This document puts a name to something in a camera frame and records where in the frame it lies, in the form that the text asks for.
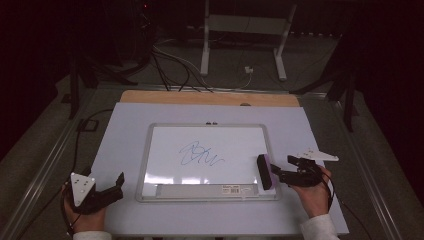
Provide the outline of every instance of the sleeve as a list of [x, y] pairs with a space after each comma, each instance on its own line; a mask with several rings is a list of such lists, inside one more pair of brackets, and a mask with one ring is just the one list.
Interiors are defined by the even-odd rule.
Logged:
[[75, 233], [73, 240], [112, 240], [112, 235], [102, 231], [87, 231]]
[[325, 214], [309, 219], [300, 225], [305, 240], [334, 240], [337, 237], [336, 228], [330, 215]]

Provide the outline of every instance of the handwriting on whiteboard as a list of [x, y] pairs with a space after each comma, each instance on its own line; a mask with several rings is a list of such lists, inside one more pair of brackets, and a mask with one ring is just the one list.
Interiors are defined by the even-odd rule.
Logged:
[[179, 151], [183, 155], [181, 165], [197, 162], [213, 166], [218, 162], [225, 162], [225, 159], [219, 158], [218, 155], [213, 155], [211, 150], [211, 148], [202, 147], [199, 141], [191, 142]]

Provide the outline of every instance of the metal stand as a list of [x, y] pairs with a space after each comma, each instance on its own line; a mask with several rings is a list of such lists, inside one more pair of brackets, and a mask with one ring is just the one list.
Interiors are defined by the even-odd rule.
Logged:
[[204, 77], [208, 75], [210, 54], [209, 31], [260, 33], [281, 35], [280, 45], [274, 49], [273, 54], [278, 78], [282, 81], [287, 80], [281, 55], [290, 32], [296, 7], [296, 4], [291, 6], [289, 16], [286, 19], [214, 15], [209, 14], [209, 0], [205, 0], [205, 27], [200, 74]]

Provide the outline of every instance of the human hand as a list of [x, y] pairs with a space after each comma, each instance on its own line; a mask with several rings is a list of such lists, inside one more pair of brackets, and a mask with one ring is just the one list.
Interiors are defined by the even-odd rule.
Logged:
[[86, 231], [104, 231], [104, 222], [106, 217], [106, 208], [100, 209], [96, 213], [89, 215], [80, 215], [75, 213], [69, 203], [68, 197], [65, 196], [65, 212], [70, 223], [74, 223], [73, 230], [75, 233]]
[[[326, 168], [319, 166], [323, 174], [325, 183], [328, 183], [331, 172]], [[299, 195], [302, 206], [308, 214], [309, 218], [317, 217], [328, 213], [329, 193], [324, 183], [320, 183], [314, 187], [298, 187], [290, 186]]]

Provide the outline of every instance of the electronic device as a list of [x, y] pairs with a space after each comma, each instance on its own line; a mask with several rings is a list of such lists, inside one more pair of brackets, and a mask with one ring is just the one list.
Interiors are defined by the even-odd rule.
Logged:
[[257, 164], [265, 190], [270, 189], [273, 185], [270, 172], [277, 175], [280, 182], [289, 186], [313, 187], [323, 181], [322, 171], [314, 160], [290, 155], [287, 160], [290, 164], [298, 167], [296, 172], [284, 171], [276, 165], [270, 164], [265, 154], [258, 156]]

